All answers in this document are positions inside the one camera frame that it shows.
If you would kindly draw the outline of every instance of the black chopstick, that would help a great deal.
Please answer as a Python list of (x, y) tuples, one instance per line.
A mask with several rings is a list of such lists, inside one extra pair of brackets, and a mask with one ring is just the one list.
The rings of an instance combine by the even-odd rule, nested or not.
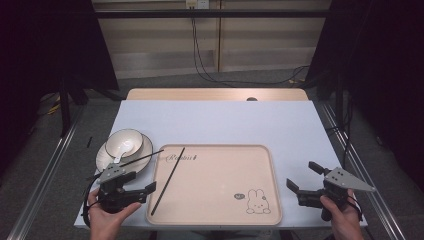
[[(160, 153), (160, 152), (163, 152), (163, 149), (162, 149), (162, 150), (160, 150), (160, 151), (154, 152), (154, 153), (152, 153), (152, 154), (146, 155), (146, 156), (144, 156), (144, 157), (141, 157), (141, 158), (137, 158), (137, 159), (135, 159), (135, 160), (132, 160), (131, 162), (127, 162), (127, 163), (124, 163), (124, 164), (122, 164), (122, 165), (118, 165), (118, 166), (119, 166), (119, 167), (124, 167), (124, 166), (127, 166), (128, 164), (131, 164), (131, 163), (134, 163), (134, 162), (137, 162), (137, 161), (143, 160), (143, 159), (145, 159), (145, 158), (151, 157), (151, 156), (153, 156), (153, 155), (155, 155), (155, 154), (158, 154), (158, 153)], [(100, 172), (100, 173), (98, 173), (98, 174), (96, 174), (96, 175), (94, 175), (94, 176), (90, 176), (90, 177), (86, 178), (86, 180), (88, 181), (88, 180), (92, 180), (92, 179), (94, 179), (94, 178), (98, 178), (98, 177), (100, 177), (100, 175), (102, 175), (102, 173), (103, 173), (103, 172)]]
[(165, 192), (166, 188), (168, 187), (168, 183), (169, 183), (169, 181), (171, 180), (172, 175), (174, 174), (174, 171), (175, 171), (175, 169), (177, 168), (177, 165), (178, 165), (178, 163), (180, 162), (181, 157), (183, 156), (184, 150), (185, 150), (185, 147), (184, 147), (184, 148), (183, 148), (183, 150), (181, 151), (180, 156), (178, 157), (178, 160), (177, 160), (177, 162), (175, 163), (175, 166), (174, 166), (174, 168), (172, 169), (172, 172), (171, 172), (171, 174), (169, 175), (168, 180), (166, 181), (165, 187), (163, 188), (162, 192), (160, 193), (160, 196), (159, 196), (158, 201), (156, 202), (155, 206), (153, 207), (153, 210), (152, 210), (152, 213), (151, 213), (151, 215), (152, 215), (152, 216), (153, 216), (153, 214), (155, 214), (156, 209), (157, 209), (157, 207), (159, 206), (159, 202), (160, 202), (160, 200), (162, 199), (163, 193)]

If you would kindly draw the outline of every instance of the white tabletop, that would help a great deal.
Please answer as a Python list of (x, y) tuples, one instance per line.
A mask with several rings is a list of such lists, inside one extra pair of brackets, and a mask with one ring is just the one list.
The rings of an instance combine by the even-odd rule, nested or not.
[[(296, 195), (286, 187), (286, 179), (289, 178), (302, 190), (323, 188), (323, 176), (308, 168), (309, 161), (329, 169), (340, 166), (312, 101), (127, 100), (121, 103), (111, 133), (125, 128), (147, 135), (153, 143), (153, 151), (167, 144), (264, 145), (273, 160), (282, 206), (282, 221), (274, 227), (329, 226), (321, 219), (321, 209), (299, 206)], [(138, 173), (137, 179), (124, 186), (125, 189), (141, 189), (150, 184), (155, 161), (156, 157), (153, 157), (148, 166)], [(146, 206), (126, 219), (123, 226), (227, 229), (225, 226), (152, 225), (146, 219)], [(80, 213), (75, 226), (85, 227)]]

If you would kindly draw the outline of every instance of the white plate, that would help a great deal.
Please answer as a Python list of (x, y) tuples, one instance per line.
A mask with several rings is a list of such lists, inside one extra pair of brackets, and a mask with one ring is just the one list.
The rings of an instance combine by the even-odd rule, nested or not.
[[(99, 151), (97, 152), (97, 156), (96, 156), (96, 166), (97, 169), (100, 172), (103, 172), (103, 170), (109, 165), (109, 163), (113, 162), (114, 158), (111, 157), (107, 152), (106, 152), (106, 148), (105, 148), (106, 143), (104, 143)], [(147, 156), (149, 154), (153, 153), (153, 144), (152, 141), (150, 141), (150, 139), (143, 134), (143, 150), (139, 153), (139, 156), (137, 156), (135, 159), (137, 158), (141, 158), (143, 156)], [(142, 159), (140, 161), (137, 161), (135, 163), (129, 164), (128, 166), (125, 166), (125, 169), (127, 172), (139, 172), (141, 170), (143, 170), (143, 168), (145, 168), (147, 166), (147, 164), (149, 163), (150, 159), (152, 159), (152, 157), (147, 157), (145, 159)], [(121, 159), (121, 164), (126, 163), (125, 159)]]

